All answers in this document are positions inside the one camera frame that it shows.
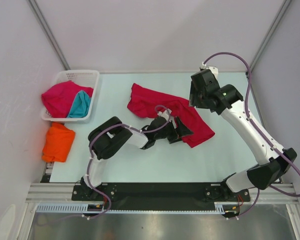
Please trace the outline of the white plastic laundry basket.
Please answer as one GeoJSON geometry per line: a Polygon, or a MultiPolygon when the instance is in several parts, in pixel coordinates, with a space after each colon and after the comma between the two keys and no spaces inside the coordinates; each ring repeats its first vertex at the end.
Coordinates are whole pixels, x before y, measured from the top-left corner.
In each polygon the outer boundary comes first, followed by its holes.
{"type": "Polygon", "coordinates": [[[99,76],[97,70],[59,72],[50,88],[41,95],[41,118],[59,123],[87,121],[92,112],[99,76]]]}

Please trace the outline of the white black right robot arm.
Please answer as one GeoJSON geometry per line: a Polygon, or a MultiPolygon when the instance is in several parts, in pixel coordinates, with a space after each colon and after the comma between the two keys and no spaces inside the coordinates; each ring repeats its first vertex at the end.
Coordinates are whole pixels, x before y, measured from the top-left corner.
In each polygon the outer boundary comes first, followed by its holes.
{"type": "Polygon", "coordinates": [[[226,120],[240,135],[255,157],[257,164],[247,170],[234,173],[224,179],[221,196],[232,201],[239,192],[249,188],[265,190],[290,168],[297,153],[293,148],[284,148],[274,139],[267,143],[253,127],[253,115],[245,110],[245,101],[231,84],[221,87],[217,81],[216,68],[203,69],[191,76],[189,104],[200,109],[209,109],[226,120]]]}

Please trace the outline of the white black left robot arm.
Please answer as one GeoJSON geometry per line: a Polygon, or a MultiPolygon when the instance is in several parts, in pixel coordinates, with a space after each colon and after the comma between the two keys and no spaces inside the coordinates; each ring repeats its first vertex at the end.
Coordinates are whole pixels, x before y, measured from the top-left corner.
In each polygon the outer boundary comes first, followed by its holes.
{"type": "Polygon", "coordinates": [[[83,194],[90,200],[100,196],[99,185],[102,183],[106,160],[113,157],[125,144],[147,150],[161,139],[167,139],[173,144],[183,137],[193,135],[194,132],[179,117],[158,116],[141,129],[122,123],[116,116],[110,118],[88,135],[90,158],[80,180],[83,194]]]}

